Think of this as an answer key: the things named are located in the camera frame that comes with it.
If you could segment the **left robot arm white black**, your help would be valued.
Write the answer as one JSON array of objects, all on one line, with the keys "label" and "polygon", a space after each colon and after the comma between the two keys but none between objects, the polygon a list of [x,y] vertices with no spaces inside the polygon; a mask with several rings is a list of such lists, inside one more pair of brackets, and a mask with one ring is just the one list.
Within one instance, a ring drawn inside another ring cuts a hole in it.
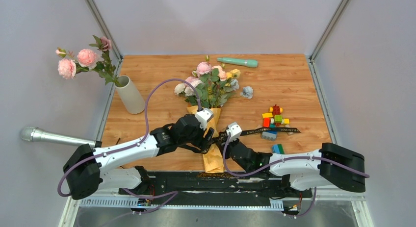
[{"label": "left robot arm white black", "polygon": [[150,157],[157,157],[177,148],[192,144],[195,153],[207,151],[212,142],[213,128],[208,122],[213,119],[210,110],[186,114],[174,124],[152,130],[149,134],[122,144],[91,148],[89,144],[79,146],[63,166],[69,196],[74,200],[84,199],[98,190],[127,188],[138,194],[150,189],[150,181],[136,168],[122,170],[120,166]]}]

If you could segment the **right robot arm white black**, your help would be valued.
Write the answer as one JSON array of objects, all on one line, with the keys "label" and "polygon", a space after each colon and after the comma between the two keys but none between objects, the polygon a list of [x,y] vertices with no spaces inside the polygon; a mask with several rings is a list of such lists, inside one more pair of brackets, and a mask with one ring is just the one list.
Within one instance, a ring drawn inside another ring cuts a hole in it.
[{"label": "right robot arm white black", "polygon": [[222,134],[215,143],[220,148],[223,160],[232,159],[243,173],[225,170],[236,177],[263,174],[284,177],[281,192],[293,196],[298,191],[313,187],[334,185],[353,193],[365,192],[365,158],[362,154],[333,143],[323,143],[320,149],[295,154],[257,152],[247,147],[238,138]]}]

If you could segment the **black ribbon with gold text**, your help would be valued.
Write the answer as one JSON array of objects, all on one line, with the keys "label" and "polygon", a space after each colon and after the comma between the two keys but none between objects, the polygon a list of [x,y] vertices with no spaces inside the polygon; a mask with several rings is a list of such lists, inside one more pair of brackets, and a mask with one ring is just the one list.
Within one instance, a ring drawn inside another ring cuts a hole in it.
[{"label": "black ribbon with gold text", "polygon": [[[260,127],[257,129],[250,129],[250,130],[243,130],[241,136],[261,133],[263,131],[275,131],[275,132],[289,132],[289,133],[300,133],[301,131],[298,128],[295,127]],[[181,145],[180,148],[189,150],[189,145]]]}]

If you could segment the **flower bouquet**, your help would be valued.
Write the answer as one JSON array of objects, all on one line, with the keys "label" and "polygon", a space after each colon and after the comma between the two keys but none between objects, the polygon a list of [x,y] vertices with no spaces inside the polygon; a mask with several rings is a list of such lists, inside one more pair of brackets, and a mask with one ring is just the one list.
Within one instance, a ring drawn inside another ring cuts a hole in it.
[{"label": "flower bouquet", "polygon": [[208,122],[208,128],[214,129],[213,137],[219,136],[216,126],[222,106],[239,89],[240,70],[226,72],[224,68],[224,63],[211,65],[210,57],[207,55],[205,61],[200,62],[192,75],[185,80],[186,83],[181,82],[174,88],[175,95],[185,97],[189,113],[197,112],[197,96],[200,96],[201,106],[213,112],[213,118]]}]

